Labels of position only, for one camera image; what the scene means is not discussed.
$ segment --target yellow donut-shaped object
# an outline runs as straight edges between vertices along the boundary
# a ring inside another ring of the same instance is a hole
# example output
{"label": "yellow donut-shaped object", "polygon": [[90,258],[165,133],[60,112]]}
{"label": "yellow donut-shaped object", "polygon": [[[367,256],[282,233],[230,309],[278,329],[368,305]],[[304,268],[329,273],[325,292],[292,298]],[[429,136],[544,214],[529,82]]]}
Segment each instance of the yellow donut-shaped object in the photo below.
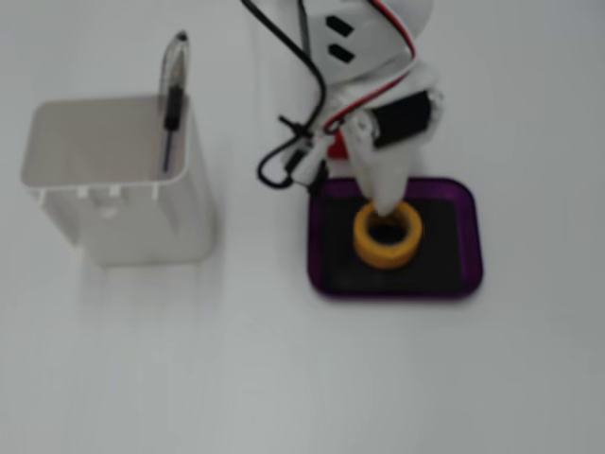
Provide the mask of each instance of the yellow donut-shaped object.
{"label": "yellow donut-shaped object", "polygon": [[[396,244],[381,244],[370,236],[370,228],[379,222],[396,221],[406,237]],[[354,222],[354,248],[361,260],[378,270],[395,270],[407,265],[416,255],[423,238],[423,220],[411,205],[401,202],[388,218],[379,218],[373,204],[364,206]]]}

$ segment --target white bin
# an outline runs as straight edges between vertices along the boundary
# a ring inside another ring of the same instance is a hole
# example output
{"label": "white bin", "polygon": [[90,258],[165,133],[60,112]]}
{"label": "white bin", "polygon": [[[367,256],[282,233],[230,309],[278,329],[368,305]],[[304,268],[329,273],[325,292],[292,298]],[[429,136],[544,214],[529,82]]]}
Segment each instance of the white bin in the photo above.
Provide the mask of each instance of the white bin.
{"label": "white bin", "polygon": [[156,96],[57,101],[35,113],[22,182],[101,266],[195,262],[214,245],[214,207],[189,99],[162,177]]}

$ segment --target black cable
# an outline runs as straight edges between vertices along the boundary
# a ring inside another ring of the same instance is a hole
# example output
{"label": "black cable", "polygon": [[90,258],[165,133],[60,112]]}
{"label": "black cable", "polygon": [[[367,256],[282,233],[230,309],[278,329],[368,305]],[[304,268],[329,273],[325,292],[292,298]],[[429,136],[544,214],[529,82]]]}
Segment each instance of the black cable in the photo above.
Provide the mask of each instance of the black cable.
{"label": "black cable", "polygon": [[308,68],[308,70],[311,72],[311,74],[315,77],[315,79],[318,82],[318,86],[320,87],[320,99],[318,100],[317,105],[313,109],[313,112],[309,115],[309,118],[307,119],[307,121],[302,125],[293,125],[293,126],[296,126],[296,128],[291,128],[294,130],[294,135],[292,136],[292,138],[287,140],[286,142],[284,142],[282,145],[280,145],[275,150],[268,153],[267,156],[265,156],[261,160],[261,162],[258,165],[258,168],[256,170],[258,179],[261,182],[263,182],[265,185],[267,185],[273,189],[287,189],[292,184],[294,184],[292,179],[289,176],[287,176],[282,182],[279,182],[279,183],[273,182],[265,176],[265,166],[275,156],[284,152],[286,149],[292,147],[300,139],[302,139],[308,135],[311,127],[316,122],[316,120],[318,119],[318,117],[321,114],[321,111],[323,110],[323,106],[325,105],[328,89],[327,89],[327,86],[325,83],[325,79],[323,78],[323,74],[321,73],[321,71],[319,70],[317,65],[314,64],[313,61],[309,58],[309,56],[302,49],[300,49],[280,28],[278,28],[275,24],[273,24],[273,22],[271,22],[271,20],[263,13],[263,11],[261,11],[258,7],[256,7],[256,5],[254,5],[251,0],[241,0],[241,1],[242,1],[242,4],[244,5],[244,7],[246,7],[246,9],[256,19],[258,19],[258,21],[261,24],[263,24],[263,26],[265,26],[268,29],[268,31],[270,31],[279,41],[282,42],[283,45],[285,45],[288,49],[290,49],[290,51],[300,61],[302,61],[302,63]]}

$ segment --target pen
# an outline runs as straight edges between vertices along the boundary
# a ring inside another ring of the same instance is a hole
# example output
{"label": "pen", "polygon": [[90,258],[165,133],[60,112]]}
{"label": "pen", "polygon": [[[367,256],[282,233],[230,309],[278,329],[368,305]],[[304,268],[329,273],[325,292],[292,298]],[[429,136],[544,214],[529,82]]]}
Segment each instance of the pen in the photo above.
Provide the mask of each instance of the pen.
{"label": "pen", "polygon": [[165,99],[163,106],[165,140],[162,164],[162,173],[165,177],[169,176],[171,170],[174,137],[181,128],[187,78],[187,50],[187,34],[181,32],[171,41],[164,56],[161,99]]}

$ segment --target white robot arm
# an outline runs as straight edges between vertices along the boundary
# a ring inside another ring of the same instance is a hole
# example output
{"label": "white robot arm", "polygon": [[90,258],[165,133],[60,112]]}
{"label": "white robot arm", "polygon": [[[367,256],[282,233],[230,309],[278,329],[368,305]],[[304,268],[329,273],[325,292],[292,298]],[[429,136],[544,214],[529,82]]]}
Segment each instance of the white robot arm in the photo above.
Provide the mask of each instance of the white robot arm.
{"label": "white robot arm", "polygon": [[438,75],[420,62],[414,43],[433,0],[297,1],[303,51],[320,73],[327,102],[306,137],[289,144],[299,151],[296,163],[286,165],[290,179],[314,182],[340,131],[360,189],[387,216],[406,192],[416,150],[441,119]]}

